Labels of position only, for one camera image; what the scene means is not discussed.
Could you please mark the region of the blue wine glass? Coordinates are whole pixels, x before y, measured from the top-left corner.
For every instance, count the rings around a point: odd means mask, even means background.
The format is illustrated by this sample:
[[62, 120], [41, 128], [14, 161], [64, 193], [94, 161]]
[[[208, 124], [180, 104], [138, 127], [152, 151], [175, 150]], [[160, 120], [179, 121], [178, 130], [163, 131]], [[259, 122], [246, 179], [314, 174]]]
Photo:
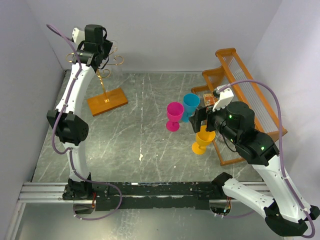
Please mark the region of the blue wine glass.
[[188, 93], [183, 97], [184, 112], [181, 118], [183, 122], [187, 123], [189, 121], [189, 117], [194, 114], [200, 102], [200, 98], [194, 93]]

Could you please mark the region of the yellow wine glass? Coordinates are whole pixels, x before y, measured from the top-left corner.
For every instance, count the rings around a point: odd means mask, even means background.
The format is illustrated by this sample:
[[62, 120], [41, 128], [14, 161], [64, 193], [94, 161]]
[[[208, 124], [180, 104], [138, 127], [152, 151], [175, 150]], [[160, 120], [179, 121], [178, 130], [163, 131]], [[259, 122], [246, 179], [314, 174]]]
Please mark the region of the yellow wine glass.
[[207, 146], [210, 145], [216, 137], [215, 131], [206, 131], [207, 127], [202, 125], [200, 131], [195, 136], [195, 142], [192, 144], [192, 151], [197, 155], [203, 155]]

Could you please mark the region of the pink wine glass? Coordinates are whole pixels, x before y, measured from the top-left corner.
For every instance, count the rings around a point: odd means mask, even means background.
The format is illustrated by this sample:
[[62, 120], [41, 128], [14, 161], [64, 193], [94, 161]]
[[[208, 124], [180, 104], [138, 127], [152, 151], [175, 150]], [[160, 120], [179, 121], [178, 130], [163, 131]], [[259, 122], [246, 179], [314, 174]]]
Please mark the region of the pink wine glass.
[[166, 128], [170, 132], [176, 132], [180, 128], [179, 121], [181, 120], [184, 113], [184, 106], [177, 101], [171, 102], [166, 108], [166, 114], [168, 122]]

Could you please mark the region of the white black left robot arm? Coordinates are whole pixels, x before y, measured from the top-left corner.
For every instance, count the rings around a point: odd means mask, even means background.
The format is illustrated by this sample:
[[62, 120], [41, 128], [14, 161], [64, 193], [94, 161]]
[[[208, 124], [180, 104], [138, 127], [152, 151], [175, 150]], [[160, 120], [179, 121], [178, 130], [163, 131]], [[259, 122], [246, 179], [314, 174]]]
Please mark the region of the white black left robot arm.
[[98, 24], [88, 24], [84, 30], [73, 29], [66, 37], [54, 26], [47, 27], [64, 38], [72, 48], [71, 72], [61, 100], [46, 118], [52, 127], [51, 144], [59, 154], [67, 154], [69, 177], [63, 200], [89, 199], [94, 192], [86, 160], [85, 140], [89, 125], [81, 119], [85, 93], [103, 61], [108, 61], [113, 43], [107, 39], [107, 30]]

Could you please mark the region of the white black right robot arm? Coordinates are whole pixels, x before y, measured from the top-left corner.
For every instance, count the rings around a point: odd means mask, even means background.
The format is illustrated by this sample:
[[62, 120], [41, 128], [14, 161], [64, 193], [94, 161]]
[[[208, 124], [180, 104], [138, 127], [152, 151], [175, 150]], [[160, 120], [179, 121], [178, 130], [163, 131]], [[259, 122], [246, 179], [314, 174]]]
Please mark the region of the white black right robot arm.
[[235, 147], [235, 151], [262, 177], [272, 196], [243, 185], [223, 172], [212, 181], [212, 193], [218, 199], [231, 197], [260, 214], [268, 227], [282, 237], [305, 237], [307, 222], [320, 215], [317, 206], [310, 205], [297, 192], [281, 166], [280, 151], [273, 139], [255, 129], [255, 113], [241, 101], [233, 101], [225, 108], [214, 110], [197, 107], [189, 117], [193, 131], [199, 133], [206, 121], [207, 132], [219, 132]]

